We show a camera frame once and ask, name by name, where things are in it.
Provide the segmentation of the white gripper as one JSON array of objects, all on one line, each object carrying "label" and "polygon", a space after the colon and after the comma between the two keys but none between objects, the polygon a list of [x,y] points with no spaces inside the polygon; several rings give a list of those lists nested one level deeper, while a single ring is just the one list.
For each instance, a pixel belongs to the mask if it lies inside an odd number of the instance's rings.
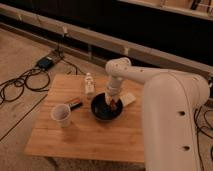
[{"label": "white gripper", "polygon": [[119,100],[122,82],[123,79],[121,77],[109,77],[105,91],[105,100],[107,102],[111,102],[112,100],[117,102]]}]

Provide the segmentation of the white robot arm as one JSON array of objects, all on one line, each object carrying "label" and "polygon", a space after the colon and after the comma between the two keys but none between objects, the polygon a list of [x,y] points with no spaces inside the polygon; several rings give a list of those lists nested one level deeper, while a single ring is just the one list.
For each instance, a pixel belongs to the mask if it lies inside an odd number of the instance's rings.
[{"label": "white robot arm", "polygon": [[194,112],[204,105],[210,88],[198,74],[137,67],[126,58],[105,65],[108,100],[116,100],[122,82],[143,85],[142,131],[146,171],[201,171]]}]

